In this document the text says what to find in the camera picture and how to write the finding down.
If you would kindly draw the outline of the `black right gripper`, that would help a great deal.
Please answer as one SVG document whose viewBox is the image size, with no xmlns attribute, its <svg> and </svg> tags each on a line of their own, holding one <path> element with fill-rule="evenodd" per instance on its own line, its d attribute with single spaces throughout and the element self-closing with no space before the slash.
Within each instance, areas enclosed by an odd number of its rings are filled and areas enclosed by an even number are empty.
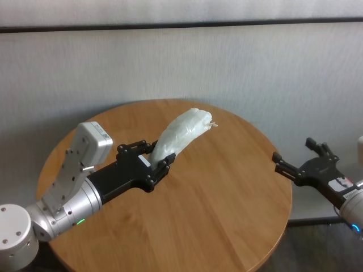
<svg viewBox="0 0 363 272">
<path fill-rule="evenodd" d="M 275 163 L 275 172 L 291 180 L 297 186 L 315 188 L 340 210 L 348 199 L 345 195 L 354 193 L 358 187 L 336 168 L 339 157 L 331 151 L 326 142 L 317 143 L 308 137 L 305 146 L 314 151 L 318 157 L 308 160 L 298 169 L 284 161 L 278 152 L 274 152 L 272 161 Z"/>
</svg>

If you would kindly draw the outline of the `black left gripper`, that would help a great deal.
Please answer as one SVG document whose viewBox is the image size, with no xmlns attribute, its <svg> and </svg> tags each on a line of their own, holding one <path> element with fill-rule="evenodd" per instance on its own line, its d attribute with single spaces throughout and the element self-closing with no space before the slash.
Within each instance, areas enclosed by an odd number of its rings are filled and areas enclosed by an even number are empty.
<svg viewBox="0 0 363 272">
<path fill-rule="evenodd" d="M 87 178 L 98 192 L 102 204 L 133 188 L 150 193 L 168 175 L 170 165 L 175 160 L 174 154 L 159 161 L 154 170 L 139 158 L 140 155 L 152 153 L 156 144 L 157 141 L 147 143 L 145 140 L 120 144 L 115 162 L 88 175 Z"/>
</svg>

